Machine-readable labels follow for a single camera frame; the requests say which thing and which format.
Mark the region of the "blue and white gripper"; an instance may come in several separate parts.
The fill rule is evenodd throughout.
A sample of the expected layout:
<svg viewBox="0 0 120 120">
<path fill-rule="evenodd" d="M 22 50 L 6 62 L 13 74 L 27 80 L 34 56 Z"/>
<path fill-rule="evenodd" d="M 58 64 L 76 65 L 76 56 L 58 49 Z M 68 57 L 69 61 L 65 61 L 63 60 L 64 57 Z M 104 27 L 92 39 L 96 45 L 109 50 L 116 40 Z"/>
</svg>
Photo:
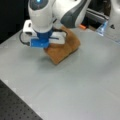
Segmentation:
<svg viewBox="0 0 120 120">
<path fill-rule="evenodd" d="M 65 43 L 66 33 L 63 30 L 52 28 L 48 32 L 40 33 L 32 28 L 31 20 L 25 21 L 23 32 L 30 36 L 30 40 L 26 42 L 30 47 L 48 48 L 51 43 L 59 45 Z"/>
</svg>

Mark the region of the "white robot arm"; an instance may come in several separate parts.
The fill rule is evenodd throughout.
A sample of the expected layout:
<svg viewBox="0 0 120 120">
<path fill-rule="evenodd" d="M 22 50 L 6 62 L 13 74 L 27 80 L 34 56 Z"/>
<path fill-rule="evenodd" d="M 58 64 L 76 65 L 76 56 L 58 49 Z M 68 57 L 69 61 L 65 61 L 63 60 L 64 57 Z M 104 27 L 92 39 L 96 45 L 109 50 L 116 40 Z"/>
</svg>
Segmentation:
<svg viewBox="0 0 120 120">
<path fill-rule="evenodd" d="M 63 45 L 67 35 L 54 28 L 56 18 L 67 28 L 76 28 L 83 21 L 91 0 L 29 0 L 29 19 L 23 33 L 30 35 L 25 45 L 47 48 L 51 43 Z"/>
</svg>

